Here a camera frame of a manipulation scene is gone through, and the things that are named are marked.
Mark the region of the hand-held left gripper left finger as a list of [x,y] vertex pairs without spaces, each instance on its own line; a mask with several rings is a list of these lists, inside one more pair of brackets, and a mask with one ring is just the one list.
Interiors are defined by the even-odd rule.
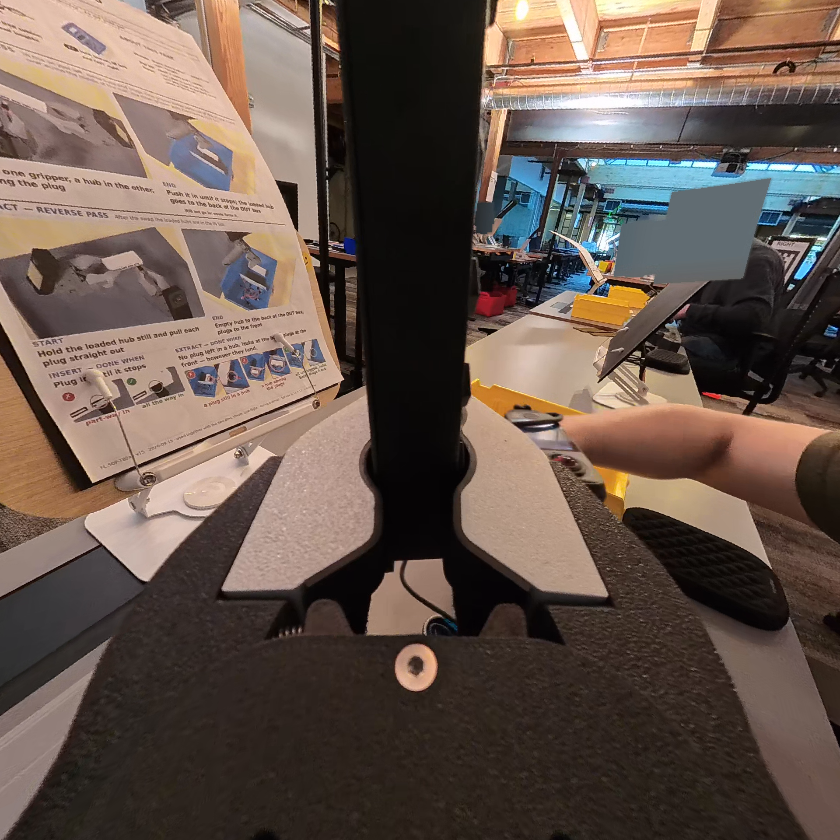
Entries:
[[314,585],[376,545],[382,499],[365,466],[370,438],[367,397],[361,395],[289,447],[222,593],[286,597],[303,607]]

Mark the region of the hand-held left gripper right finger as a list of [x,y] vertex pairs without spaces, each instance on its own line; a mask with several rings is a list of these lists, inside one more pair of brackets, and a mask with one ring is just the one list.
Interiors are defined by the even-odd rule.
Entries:
[[609,606],[570,504],[546,455],[482,403],[465,408],[468,458],[454,498],[453,597],[459,621],[484,621],[494,602]]

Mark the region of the yellow plastic bin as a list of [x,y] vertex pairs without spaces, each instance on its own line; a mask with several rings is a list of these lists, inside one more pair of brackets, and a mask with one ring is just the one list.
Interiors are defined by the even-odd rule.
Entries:
[[[564,417],[584,414],[584,412],[578,411],[574,407],[552,403],[497,384],[483,385],[479,379],[473,380],[470,387],[472,396],[500,415],[504,415],[506,412],[513,410],[515,406],[528,406],[536,412],[556,413]],[[628,474],[600,466],[596,466],[595,469],[600,474],[605,485],[605,506],[617,519],[621,520],[625,512]]]

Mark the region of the person's right forearm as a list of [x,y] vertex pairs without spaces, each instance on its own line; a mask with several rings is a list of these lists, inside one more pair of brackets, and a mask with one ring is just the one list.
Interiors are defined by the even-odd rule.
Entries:
[[565,433],[595,465],[657,480],[690,479],[808,522],[795,489],[802,453],[823,431],[665,404],[571,416]]

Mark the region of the small yellow box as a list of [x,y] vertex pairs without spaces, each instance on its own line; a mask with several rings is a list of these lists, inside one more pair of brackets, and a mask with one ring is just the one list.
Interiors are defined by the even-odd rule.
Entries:
[[572,303],[572,319],[622,327],[643,309],[650,297],[635,287],[610,286],[606,296],[578,294]]

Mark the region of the white rounded board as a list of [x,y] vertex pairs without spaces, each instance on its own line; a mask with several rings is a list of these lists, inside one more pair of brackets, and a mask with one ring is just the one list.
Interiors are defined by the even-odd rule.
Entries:
[[231,453],[183,471],[150,488],[134,509],[135,497],[94,512],[86,530],[142,582],[149,581],[175,548],[230,497],[272,454],[260,446],[248,463]]

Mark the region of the black office chair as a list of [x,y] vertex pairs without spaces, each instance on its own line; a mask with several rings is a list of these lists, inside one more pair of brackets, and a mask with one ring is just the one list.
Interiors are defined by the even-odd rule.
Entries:
[[780,338],[778,347],[773,351],[770,373],[752,394],[742,412],[744,416],[752,414],[757,405],[771,404],[779,397],[795,356],[802,354],[802,349],[808,340],[824,332],[838,309],[839,269],[835,269],[825,278],[821,289],[815,294],[812,303],[797,323],[791,336]]

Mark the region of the framed marker sign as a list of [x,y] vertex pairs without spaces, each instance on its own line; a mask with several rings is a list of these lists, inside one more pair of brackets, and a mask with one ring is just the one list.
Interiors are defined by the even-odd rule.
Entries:
[[791,236],[773,236],[767,240],[767,245],[779,254],[784,265],[784,289],[792,288],[791,283],[796,271],[800,268],[808,253],[814,246],[816,238]]

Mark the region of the printed instruction poster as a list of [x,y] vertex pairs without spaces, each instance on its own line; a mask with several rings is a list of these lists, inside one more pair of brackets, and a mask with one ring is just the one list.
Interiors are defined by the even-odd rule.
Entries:
[[121,2],[2,2],[1,321],[80,488],[327,395],[312,264],[196,42]]

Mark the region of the wooden support post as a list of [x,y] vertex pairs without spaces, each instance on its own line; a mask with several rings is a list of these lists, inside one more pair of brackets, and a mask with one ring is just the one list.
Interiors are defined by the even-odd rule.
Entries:
[[238,1],[195,1],[202,50],[246,129],[251,132]]
[[497,168],[507,120],[507,109],[497,109],[490,113],[486,151],[479,183],[478,201],[480,203],[491,202],[495,195],[498,178]]

